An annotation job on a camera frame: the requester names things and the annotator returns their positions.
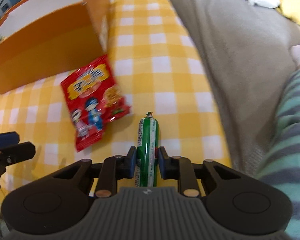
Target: tablecloth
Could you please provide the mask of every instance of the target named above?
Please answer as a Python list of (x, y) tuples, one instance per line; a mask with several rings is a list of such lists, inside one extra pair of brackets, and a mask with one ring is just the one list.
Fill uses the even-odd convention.
[[(126, 155), (138, 122), (153, 111), (160, 145), (194, 163), (215, 159), (230, 166), (218, 109), (197, 51), (168, 0), (110, 0), (108, 54), (131, 114), (109, 124), (104, 138), (76, 152), (75, 129), (58, 74), (0, 95), (0, 133), (16, 131), (36, 146), (32, 160), (9, 166), (0, 204), (10, 191), (83, 158), (94, 163)], [(133, 185), (123, 180), (119, 185)]]

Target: bed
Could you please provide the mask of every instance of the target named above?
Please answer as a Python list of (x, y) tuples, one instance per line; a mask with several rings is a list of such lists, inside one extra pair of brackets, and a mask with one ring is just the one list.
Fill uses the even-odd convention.
[(171, 0), (196, 45), (221, 114), (233, 167), (254, 175), (273, 136), (274, 111), (296, 69), (300, 27), (245, 0)]
[[(108, 55), (131, 114), (109, 124), (102, 141), (76, 152), (75, 130), (60, 88), (69, 72), (0, 95), (0, 133), (15, 130), (22, 142), (36, 146), (32, 160), (7, 167), (0, 180), (0, 205), (15, 188), (80, 159), (98, 163), (126, 155), (136, 145), (138, 122), (148, 111), (159, 122), (161, 145), (170, 156), (231, 165), (197, 50), (169, 1), (110, 2)], [(133, 181), (122, 180), (119, 185), (132, 186)]]

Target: striped sleeve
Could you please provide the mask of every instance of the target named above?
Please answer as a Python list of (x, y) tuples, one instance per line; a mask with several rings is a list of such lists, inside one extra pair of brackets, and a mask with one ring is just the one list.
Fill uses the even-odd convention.
[(256, 178), (284, 192), (293, 214), (286, 232), (300, 240), (300, 70), (289, 78), (276, 112), (276, 132)]

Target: snack bag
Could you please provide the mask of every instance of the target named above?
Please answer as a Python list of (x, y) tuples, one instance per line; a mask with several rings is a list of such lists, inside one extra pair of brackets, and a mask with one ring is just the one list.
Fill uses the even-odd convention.
[(97, 58), (61, 82), (81, 151), (101, 140), (105, 124), (129, 113), (107, 55)]

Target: cardboard box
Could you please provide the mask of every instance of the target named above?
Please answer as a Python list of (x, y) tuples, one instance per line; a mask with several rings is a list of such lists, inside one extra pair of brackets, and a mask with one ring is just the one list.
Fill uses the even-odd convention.
[(0, 93), (106, 53), (109, 0), (22, 0), (0, 20)]

